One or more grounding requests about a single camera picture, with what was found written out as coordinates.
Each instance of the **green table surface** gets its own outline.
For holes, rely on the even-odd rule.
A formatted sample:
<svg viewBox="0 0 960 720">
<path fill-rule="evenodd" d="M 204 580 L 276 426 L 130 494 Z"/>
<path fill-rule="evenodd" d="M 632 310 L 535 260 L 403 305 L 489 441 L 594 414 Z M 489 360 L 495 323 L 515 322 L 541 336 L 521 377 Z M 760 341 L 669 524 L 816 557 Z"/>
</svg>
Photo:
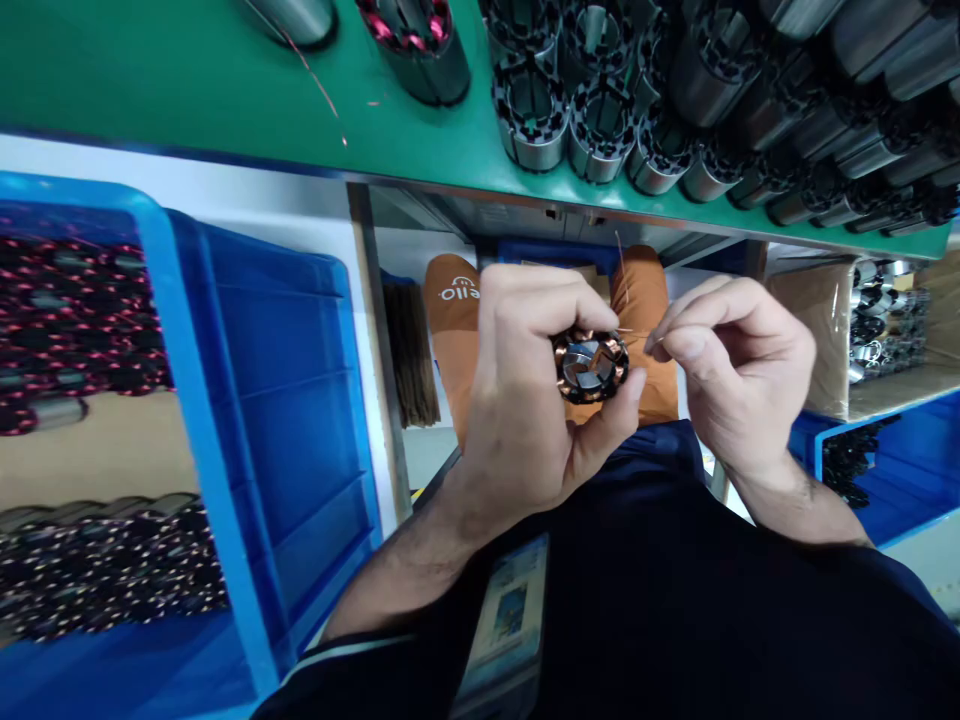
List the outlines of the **green table surface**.
<svg viewBox="0 0 960 720">
<path fill-rule="evenodd" d="M 4 0 L 0 127 L 637 213 L 704 232 L 729 228 L 731 235 L 914 257 L 944 253 L 947 227 L 897 239 L 807 223 L 779 228 L 762 209 L 743 212 L 724 198 L 698 205 L 678 188 L 649 198 L 623 177 L 591 186 L 566 163 L 547 175 L 524 173 L 500 144 L 476 0 L 451 0 L 472 71 L 470 91 L 453 109 L 408 96 L 353 3 L 335 4 L 336 41 L 307 57 L 336 116 L 300 58 L 259 32 L 241 0 Z"/>
</svg>

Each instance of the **cardboard box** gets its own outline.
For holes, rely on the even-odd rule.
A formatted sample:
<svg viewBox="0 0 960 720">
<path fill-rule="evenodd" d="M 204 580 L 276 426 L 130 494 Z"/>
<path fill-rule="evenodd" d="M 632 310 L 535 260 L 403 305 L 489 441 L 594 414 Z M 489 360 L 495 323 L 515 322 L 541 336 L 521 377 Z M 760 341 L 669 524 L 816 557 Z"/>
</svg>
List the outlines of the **cardboard box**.
<svg viewBox="0 0 960 720">
<path fill-rule="evenodd" d="M 863 422 L 960 389 L 960 251 L 917 274 L 930 291 L 926 363 L 850 385 L 850 291 L 854 260 L 774 275 L 767 287 L 813 333 L 817 358 L 805 410 Z"/>
</svg>

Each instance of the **left hand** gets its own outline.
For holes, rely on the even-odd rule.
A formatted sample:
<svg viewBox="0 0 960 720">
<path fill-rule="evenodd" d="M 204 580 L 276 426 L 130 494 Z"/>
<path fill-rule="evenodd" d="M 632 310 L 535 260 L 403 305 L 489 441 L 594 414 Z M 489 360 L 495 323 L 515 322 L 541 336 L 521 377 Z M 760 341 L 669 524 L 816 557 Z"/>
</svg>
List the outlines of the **left hand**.
<svg viewBox="0 0 960 720">
<path fill-rule="evenodd" d="M 480 278 L 479 357 L 463 459 L 434 498 L 472 547 L 552 509 L 637 429 L 646 373 L 630 370 L 584 425 L 567 423 L 551 336 L 617 315 L 572 270 L 494 265 Z"/>
</svg>

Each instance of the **blue plastic bin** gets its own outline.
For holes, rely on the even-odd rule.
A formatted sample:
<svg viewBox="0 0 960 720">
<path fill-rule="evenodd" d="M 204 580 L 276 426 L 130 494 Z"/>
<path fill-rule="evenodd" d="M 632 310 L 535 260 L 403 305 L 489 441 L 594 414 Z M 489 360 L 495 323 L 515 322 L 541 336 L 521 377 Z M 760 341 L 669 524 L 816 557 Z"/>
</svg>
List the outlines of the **blue plastic bin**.
<svg viewBox="0 0 960 720">
<path fill-rule="evenodd" d="M 586 243 L 538 242 L 536 240 L 500 240 L 497 244 L 500 262 L 521 263 L 524 260 L 554 265 L 556 267 L 580 267 L 596 265 L 599 274 L 613 282 L 613 275 L 620 267 L 620 250 L 607 245 Z"/>
<path fill-rule="evenodd" d="M 874 467 L 857 479 L 870 505 L 857 510 L 870 539 L 889 547 L 960 508 L 960 392 L 900 413 L 880 431 Z M 811 413 L 797 418 L 790 451 L 823 480 L 823 442 L 882 417 L 848 425 Z"/>
<path fill-rule="evenodd" d="M 231 601 L 3 649 L 0 717 L 247 717 L 381 542 L 346 270 L 62 178 L 0 173 L 0 234 L 142 244 Z"/>
</svg>

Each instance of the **orange cloth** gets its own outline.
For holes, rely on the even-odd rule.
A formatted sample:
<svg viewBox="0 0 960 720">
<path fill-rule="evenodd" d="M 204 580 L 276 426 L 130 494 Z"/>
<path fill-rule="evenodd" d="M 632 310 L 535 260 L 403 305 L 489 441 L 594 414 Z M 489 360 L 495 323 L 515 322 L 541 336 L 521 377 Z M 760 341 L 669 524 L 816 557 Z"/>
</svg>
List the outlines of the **orange cloth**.
<svg viewBox="0 0 960 720">
<path fill-rule="evenodd" d="M 477 370 L 479 290 L 479 274 L 458 255 L 440 255 L 427 268 L 423 299 L 433 352 L 461 448 L 466 441 L 470 390 Z M 630 367 L 647 371 L 638 426 L 679 418 L 676 363 L 660 364 L 643 354 L 647 336 L 660 323 L 668 305 L 667 280 L 656 252 L 639 245 L 624 251 L 623 266 L 613 278 L 611 306 L 620 317 L 620 327 L 627 329 L 621 335 L 630 352 Z M 565 407 L 567 418 L 579 424 L 598 412 L 601 404 L 565 403 Z"/>
</svg>

